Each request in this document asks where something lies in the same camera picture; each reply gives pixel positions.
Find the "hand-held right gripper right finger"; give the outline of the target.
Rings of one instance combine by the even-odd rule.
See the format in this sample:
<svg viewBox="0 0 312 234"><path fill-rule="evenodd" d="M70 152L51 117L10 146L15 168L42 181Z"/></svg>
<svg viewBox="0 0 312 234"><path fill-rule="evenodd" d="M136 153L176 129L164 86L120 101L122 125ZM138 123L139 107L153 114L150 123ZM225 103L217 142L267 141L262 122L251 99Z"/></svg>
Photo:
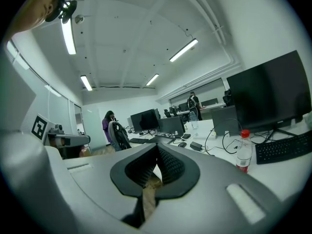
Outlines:
<svg viewBox="0 0 312 234"><path fill-rule="evenodd" d="M233 164L172 146L199 167L197 184L183 197L161 200L143 224L149 234L266 234L279 221L281 201Z"/></svg>

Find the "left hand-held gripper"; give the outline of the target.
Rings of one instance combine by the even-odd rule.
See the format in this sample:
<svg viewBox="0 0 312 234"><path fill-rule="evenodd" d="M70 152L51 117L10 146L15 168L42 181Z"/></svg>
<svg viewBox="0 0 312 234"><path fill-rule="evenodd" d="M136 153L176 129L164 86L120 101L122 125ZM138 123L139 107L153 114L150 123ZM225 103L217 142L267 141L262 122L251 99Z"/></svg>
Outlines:
<svg viewBox="0 0 312 234"><path fill-rule="evenodd" d="M64 132L61 124L56 124L42 115L37 115L31 128L31 134L44 146L56 148L62 159L78 158L91 138L86 135L70 135Z"/></svg>

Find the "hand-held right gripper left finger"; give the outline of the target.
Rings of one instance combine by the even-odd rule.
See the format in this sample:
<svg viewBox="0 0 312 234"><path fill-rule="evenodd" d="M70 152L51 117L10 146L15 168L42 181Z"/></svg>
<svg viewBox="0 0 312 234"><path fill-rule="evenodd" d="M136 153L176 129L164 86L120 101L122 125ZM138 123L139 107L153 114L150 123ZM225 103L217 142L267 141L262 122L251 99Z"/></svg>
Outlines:
<svg viewBox="0 0 312 234"><path fill-rule="evenodd" d="M75 185L95 209L79 200L87 229L157 229L144 215L143 187L156 166L155 144L65 162Z"/></svg>

